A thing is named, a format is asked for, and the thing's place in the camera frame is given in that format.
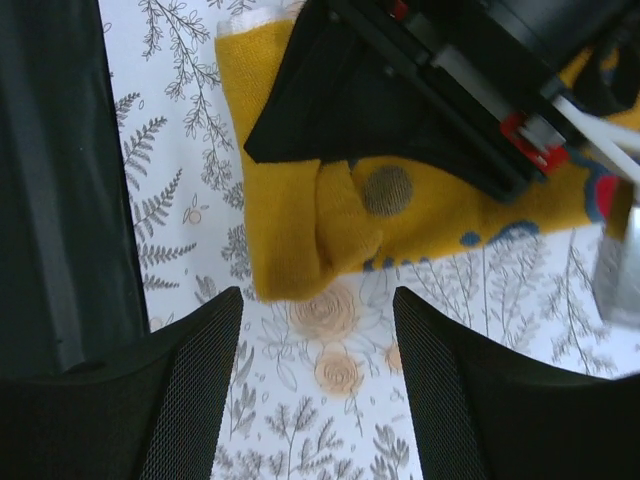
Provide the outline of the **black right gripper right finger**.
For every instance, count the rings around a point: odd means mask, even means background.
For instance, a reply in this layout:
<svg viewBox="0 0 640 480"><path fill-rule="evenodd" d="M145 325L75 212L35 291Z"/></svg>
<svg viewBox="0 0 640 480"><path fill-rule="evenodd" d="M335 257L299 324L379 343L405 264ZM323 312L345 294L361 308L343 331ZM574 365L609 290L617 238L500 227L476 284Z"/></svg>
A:
<svg viewBox="0 0 640 480"><path fill-rule="evenodd" d="M427 479L635 479L639 379L608 380L517 353L406 287L393 312Z"/></svg>

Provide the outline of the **blue yellow cloth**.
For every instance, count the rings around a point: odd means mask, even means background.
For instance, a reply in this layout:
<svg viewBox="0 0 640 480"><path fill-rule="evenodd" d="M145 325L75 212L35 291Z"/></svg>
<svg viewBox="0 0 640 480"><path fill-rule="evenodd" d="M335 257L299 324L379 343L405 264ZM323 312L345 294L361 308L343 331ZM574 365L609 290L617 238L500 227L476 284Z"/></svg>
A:
<svg viewBox="0 0 640 480"><path fill-rule="evenodd" d="M639 133L639 5L621 2L624 36L581 49L560 70L568 90L561 97ZM620 178L594 160L585 137L556 109L560 97L552 106L576 129L577 142L509 202L400 157L255 162L244 143L301 10L266 18L253 10L219 24L214 43L240 148L246 239L261 300L307 300L340 275L456 254L520 229L551 233L607 220Z"/></svg>

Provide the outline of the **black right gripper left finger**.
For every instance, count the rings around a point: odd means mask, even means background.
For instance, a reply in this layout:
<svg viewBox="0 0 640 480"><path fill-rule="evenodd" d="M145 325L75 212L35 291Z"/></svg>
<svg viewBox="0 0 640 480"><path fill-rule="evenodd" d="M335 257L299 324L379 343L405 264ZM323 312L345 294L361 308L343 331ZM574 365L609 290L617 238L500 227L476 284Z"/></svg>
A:
<svg viewBox="0 0 640 480"><path fill-rule="evenodd" d="M229 287L106 357L3 380L2 478L209 478L242 313Z"/></svg>

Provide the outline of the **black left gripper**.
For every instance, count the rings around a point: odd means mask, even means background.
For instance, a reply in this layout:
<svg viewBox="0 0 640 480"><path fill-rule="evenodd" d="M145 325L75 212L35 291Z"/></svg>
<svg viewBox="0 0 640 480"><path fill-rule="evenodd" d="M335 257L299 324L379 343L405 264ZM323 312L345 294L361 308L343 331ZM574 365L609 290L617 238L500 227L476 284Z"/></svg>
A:
<svg viewBox="0 0 640 480"><path fill-rule="evenodd" d="M400 157L509 202L577 142L560 70L624 24L621 1L309 1L244 149Z"/></svg>

